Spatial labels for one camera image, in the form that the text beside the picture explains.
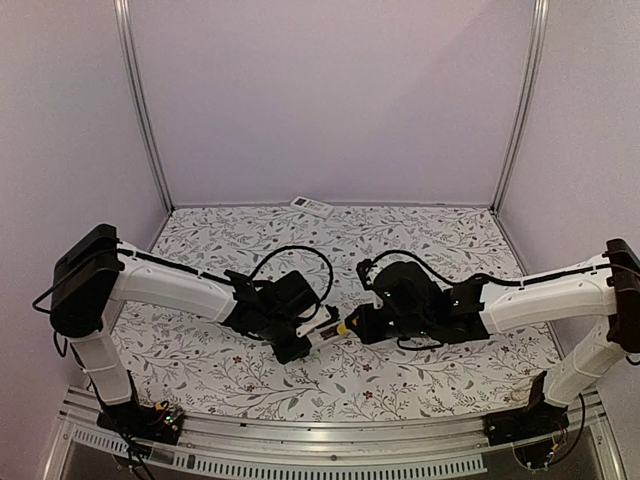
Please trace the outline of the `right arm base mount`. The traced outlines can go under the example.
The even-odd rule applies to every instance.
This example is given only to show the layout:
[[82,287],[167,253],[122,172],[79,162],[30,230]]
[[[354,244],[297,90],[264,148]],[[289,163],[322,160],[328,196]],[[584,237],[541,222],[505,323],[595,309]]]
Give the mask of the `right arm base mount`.
[[490,413],[482,420],[483,433],[491,446],[559,433],[559,440],[547,437],[515,449],[516,460],[533,470],[551,465],[569,426],[567,407],[556,407],[546,402],[543,392],[545,377],[543,372],[534,378],[525,406]]

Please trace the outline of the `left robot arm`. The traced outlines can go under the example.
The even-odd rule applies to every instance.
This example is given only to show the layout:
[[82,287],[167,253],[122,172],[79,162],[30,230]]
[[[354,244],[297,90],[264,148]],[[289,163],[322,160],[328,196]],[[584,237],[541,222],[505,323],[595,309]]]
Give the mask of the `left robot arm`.
[[146,408],[111,339],[103,314],[112,301],[183,311],[225,323],[271,344],[280,362],[311,346],[308,333],[324,318],[323,299],[297,271],[277,281],[231,270],[216,276],[153,256],[100,224],[55,264],[51,286],[32,303],[77,353],[111,419],[128,434],[148,426]]

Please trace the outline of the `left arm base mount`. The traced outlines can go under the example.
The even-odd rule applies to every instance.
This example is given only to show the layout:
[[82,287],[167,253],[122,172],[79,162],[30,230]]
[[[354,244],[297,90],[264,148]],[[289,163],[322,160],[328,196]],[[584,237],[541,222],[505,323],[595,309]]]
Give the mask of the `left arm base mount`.
[[127,438],[177,445],[184,423],[184,410],[168,401],[155,406],[139,403],[136,393],[121,404],[106,405],[98,398],[101,411],[97,425]]

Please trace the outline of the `yellow handled screwdriver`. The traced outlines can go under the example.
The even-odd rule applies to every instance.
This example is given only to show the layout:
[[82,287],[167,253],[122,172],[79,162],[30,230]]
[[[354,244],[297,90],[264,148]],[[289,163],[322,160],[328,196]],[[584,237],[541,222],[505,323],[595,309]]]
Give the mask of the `yellow handled screwdriver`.
[[358,319],[345,319],[343,322],[339,323],[336,326],[336,333],[338,335],[350,335],[350,333],[346,329],[346,326],[359,328],[358,323]]

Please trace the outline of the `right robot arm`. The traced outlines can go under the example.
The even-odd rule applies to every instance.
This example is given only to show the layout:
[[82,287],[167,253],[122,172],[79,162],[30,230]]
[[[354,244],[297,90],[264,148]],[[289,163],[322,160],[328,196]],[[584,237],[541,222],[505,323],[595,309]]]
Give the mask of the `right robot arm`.
[[597,323],[559,365],[542,377],[541,394],[517,415],[517,427],[537,436],[613,365],[639,351],[639,258],[622,239],[575,266],[504,280],[485,273],[438,285],[438,275],[411,255],[380,271],[363,260],[357,274],[371,303],[345,327],[364,344],[429,338],[442,344],[485,340],[532,324],[595,317]]

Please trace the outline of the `white air conditioner remote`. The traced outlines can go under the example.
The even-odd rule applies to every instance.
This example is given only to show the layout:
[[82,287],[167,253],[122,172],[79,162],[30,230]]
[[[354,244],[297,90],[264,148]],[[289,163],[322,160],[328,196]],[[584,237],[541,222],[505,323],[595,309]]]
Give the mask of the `white air conditioner remote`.
[[334,325],[313,330],[307,335],[307,338],[311,343],[311,350],[315,351],[335,342],[349,333],[350,331],[342,323],[336,323]]

